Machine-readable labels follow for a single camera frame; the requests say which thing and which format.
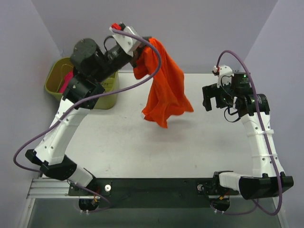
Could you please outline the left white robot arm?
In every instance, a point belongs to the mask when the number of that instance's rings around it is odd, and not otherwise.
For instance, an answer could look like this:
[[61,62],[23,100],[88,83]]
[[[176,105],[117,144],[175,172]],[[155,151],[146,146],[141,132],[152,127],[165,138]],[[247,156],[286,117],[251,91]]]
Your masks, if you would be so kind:
[[130,63],[132,54],[142,51],[151,39],[112,37],[116,45],[105,53],[91,38],[75,44],[70,56],[73,77],[63,91],[57,114],[38,146],[25,153],[31,163],[39,166],[39,172],[55,180],[74,182],[85,195],[96,191],[96,177],[66,155],[67,146],[82,120],[95,107],[98,95],[105,93],[101,83]]

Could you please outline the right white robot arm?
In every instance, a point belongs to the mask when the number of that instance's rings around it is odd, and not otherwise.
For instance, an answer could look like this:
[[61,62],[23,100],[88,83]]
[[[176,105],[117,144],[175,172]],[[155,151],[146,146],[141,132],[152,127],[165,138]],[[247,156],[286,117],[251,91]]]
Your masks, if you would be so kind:
[[224,108],[230,115],[238,115],[245,130],[252,154],[253,175],[233,171],[218,171],[211,181],[214,193],[226,189],[238,191],[246,200],[279,197],[294,185],[280,164],[273,142],[274,130],[270,126],[270,108],[264,94],[254,94],[246,73],[233,72],[227,66],[213,70],[216,83],[202,88],[203,106],[212,109],[211,99],[217,108]]

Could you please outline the orange t shirt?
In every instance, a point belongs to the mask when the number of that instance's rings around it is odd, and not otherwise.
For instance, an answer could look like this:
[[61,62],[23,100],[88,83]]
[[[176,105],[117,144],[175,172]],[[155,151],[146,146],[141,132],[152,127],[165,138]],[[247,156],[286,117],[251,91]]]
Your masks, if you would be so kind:
[[[148,41],[161,55],[161,68],[153,77],[146,106],[142,110],[144,119],[167,128],[171,116],[192,113],[194,109],[185,95],[185,75],[182,69],[168,54],[164,45],[156,38]],[[149,46],[138,49],[138,58],[133,68],[134,77],[139,80],[151,75],[158,66],[158,58]]]

